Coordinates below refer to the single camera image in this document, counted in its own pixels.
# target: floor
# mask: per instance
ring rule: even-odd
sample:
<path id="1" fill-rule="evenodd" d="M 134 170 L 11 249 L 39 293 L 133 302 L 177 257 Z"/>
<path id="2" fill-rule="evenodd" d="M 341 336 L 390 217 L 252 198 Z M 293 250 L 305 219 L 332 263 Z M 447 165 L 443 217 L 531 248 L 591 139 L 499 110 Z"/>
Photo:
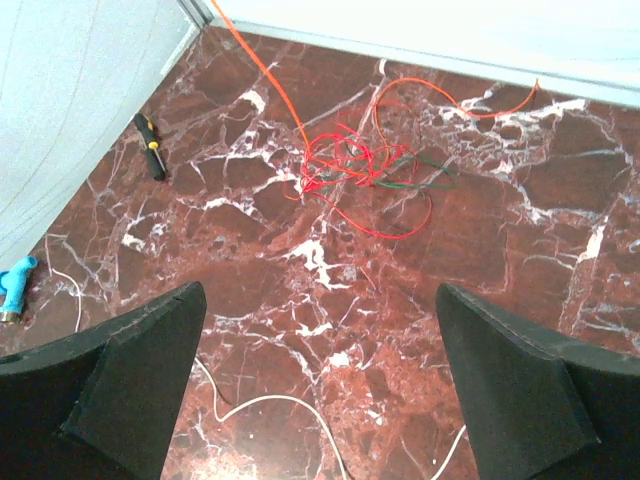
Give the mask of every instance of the floor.
<path id="1" fill-rule="evenodd" d="M 375 138 L 372 99 L 403 76 L 492 111 L 528 92 L 301 44 L 250 43 L 310 137 L 342 122 Z M 285 198 L 300 136 L 231 36 L 209 29 L 143 107 L 171 178 L 149 178 L 129 127 L 34 249 L 43 266 L 27 323 L 0 330 L 0 352 L 73 332 L 75 287 L 47 263 L 79 283 L 81 328 L 199 280 L 209 304 L 199 356 L 222 394 L 233 404 L 266 393 L 312 403 L 363 480 L 430 479 L 463 425 L 434 312 L 442 282 L 640 355 L 640 112 L 543 90 L 517 114 L 471 120 L 421 86 L 391 98 L 414 114 L 382 109 L 390 141 L 458 172 L 455 189 L 432 191 L 430 224 L 400 241 L 355 230 L 317 198 Z M 353 218 L 389 232 L 409 230 L 427 210 L 415 192 L 339 195 Z M 309 412 L 273 401 L 218 424 L 211 387 L 194 368 L 164 480 L 338 474 Z M 440 478 L 478 478 L 466 436 Z"/>

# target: brown marble floor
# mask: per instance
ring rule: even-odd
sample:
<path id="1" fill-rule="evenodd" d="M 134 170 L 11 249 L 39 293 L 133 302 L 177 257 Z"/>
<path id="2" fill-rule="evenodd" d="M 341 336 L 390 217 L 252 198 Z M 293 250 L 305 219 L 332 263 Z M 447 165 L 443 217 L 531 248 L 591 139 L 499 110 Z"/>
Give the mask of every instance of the brown marble floor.
<path id="1" fill-rule="evenodd" d="M 527 94 L 301 44 L 251 43 L 311 137 L 340 119 L 375 143 L 372 99 L 401 76 L 433 81 L 478 109 Z M 640 112 L 543 91 L 520 113 L 476 121 L 424 87 L 393 97 L 418 114 L 385 108 L 390 140 L 458 171 L 455 190 L 432 192 L 430 225 L 402 241 L 357 232 L 316 198 L 284 198 L 300 136 L 231 36 L 209 29 L 143 108 L 162 133 L 171 178 L 149 178 L 129 127 L 49 229 L 48 252 L 44 241 L 35 248 L 43 263 L 28 322 L 0 327 L 0 353 L 73 331 L 75 290 L 50 276 L 47 253 L 81 286 L 82 328 L 199 280 L 209 303 L 199 355 L 223 395 L 236 404 L 283 393 L 315 405 L 358 480 L 430 479 L 462 426 L 434 313 L 443 281 L 640 354 Z M 360 189 L 340 200 L 388 231 L 425 213 L 406 192 Z M 338 478 L 329 443 L 302 408 L 264 403 L 220 425 L 211 394 L 194 368 L 163 479 Z M 440 478 L 477 478 L 466 437 Z"/>

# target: marble floor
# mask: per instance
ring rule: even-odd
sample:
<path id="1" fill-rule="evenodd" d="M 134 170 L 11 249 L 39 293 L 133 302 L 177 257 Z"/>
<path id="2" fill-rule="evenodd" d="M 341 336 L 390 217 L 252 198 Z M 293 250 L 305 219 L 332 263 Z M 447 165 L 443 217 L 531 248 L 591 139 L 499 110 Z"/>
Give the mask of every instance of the marble floor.
<path id="1" fill-rule="evenodd" d="M 500 111 L 528 90 L 279 40 L 249 37 L 310 137 L 342 122 L 375 142 L 371 107 L 418 76 Z M 418 85 L 382 109 L 391 142 L 457 171 L 433 217 L 400 241 L 356 231 L 321 200 L 290 201 L 304 145 L 283 101 L 224 30 L 210 28 L 142 111 L 171 177 L 153 181 L 127 128 L 34 249 L 27 323 L 8 354 L 69 335 L 191 280 L 209 309 L 199 356 L 237 404 L 295 395 L 327 419 L 357 480 L 430 479 L 463 425 L 434 311 L 444 281 L 573 337 L 640 354 L 640 112 L 538 92 L 497 119 L 458 114 Z M 425 178 L 442 179 L 433 172 Z M 363 224 L 410 229 L 415 192 L 359 189 Z M 229 407 L 221 404 L 221 410 Z M 194 368 L 164 480 L 337 479 L 315 419 L 285 402 L 224 424 Z M 441 480 L 477 479 L 463 437 Z"/>

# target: hand tool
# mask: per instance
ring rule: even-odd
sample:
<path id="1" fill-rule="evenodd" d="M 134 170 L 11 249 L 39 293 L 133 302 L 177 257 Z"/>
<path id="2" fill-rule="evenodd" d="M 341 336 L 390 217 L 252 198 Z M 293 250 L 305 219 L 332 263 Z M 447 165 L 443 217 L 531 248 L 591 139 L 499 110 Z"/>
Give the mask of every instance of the hand tool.
<path id="1" fill-rule="evenodd" d="M 151 171 L 151 175 L 154 180 L 162 181 L 167 177 L 167 168 L 158 153 L 158 138 L 154 132 L 154 126 L 151 121 L 141 113 L 136 113 L 133 117 L 133 123 L 142 135 L 144 140 L 145 157 L 147 158 L 147 165 Z"/>

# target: blue object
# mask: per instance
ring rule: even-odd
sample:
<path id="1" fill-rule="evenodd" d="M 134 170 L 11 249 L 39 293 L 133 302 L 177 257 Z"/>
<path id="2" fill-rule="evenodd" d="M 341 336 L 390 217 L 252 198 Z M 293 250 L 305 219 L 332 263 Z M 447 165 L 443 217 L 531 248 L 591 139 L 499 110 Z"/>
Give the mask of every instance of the blue object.
<path id="1" fill-rule="evenodd" d="M 36 265 L 36 257 L 25 257 L 8 272 L 0 272 L 0 295 L 6 295 L 0 312 L 22 313 L 24 304 L 24 287 L 27 278 Z"/>

